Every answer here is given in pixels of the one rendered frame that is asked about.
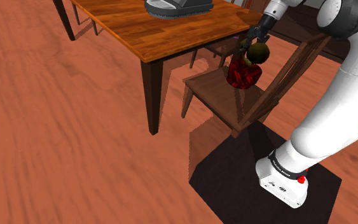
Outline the green-headed doll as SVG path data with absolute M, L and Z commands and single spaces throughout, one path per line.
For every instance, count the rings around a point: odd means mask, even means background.
M 245 47 L 247 40 L 240 43 L 239 58 L 230 63 L 226 81 L 233 87 L 248 89 L 255 85 L 262 75 L 260 64 L 267 61 L 270 50 L 265 43 L 253 43 Z

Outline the brown wooden chair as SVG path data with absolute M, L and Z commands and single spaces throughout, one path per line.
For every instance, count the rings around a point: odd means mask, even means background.
M 239 37 L 234 36 L 229 39 L 222 40 L 217 43 L 213 43 L 211 45 L 207 45 L 204 48 L 216 55 L 220 56 L 221 60 L 219 63 L 219 67 L 223 67 L 226 61 L 226 58 L 232 55 L 237 47 Z
M 231 86 L 226 81 L 227 66 L 188 78 L 181 116 L 186 116 L 192 98 L 196 97 L 229 126 L 233 137 L 238 137 L 250 124 L 264 121 L 330 39 L 320 33 L 302 42 L 266 90 L 257 86 L 247 90 Z

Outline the grey appliance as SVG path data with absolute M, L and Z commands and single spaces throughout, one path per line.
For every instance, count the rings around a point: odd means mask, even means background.
M 214 4 L 212 0 L 144 0 L 144 7 L 153 17 L 176 19 L 208 13 Z

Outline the brown wooden table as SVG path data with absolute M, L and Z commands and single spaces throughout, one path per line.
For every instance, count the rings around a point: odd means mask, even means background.
M 165 20 L 149 15 L 144 0 L 69 0 L 141 61 L 152 135 L 158 133 L 163 63 L 200 47 L 244 35 L 262 14 L 225 0 L 213 0 L 209 13 Z

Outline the dark robot stand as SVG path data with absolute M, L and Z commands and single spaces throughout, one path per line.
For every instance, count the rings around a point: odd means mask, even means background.
M 259 185 L 256 160 L 284 141 L 260 122 L 218 143 L 199 127 L 189 135 L 189 183 L 223 224 L 328 224 L 341 178 L 322 165 L 310 168 L 308 195 L 297 209 Z

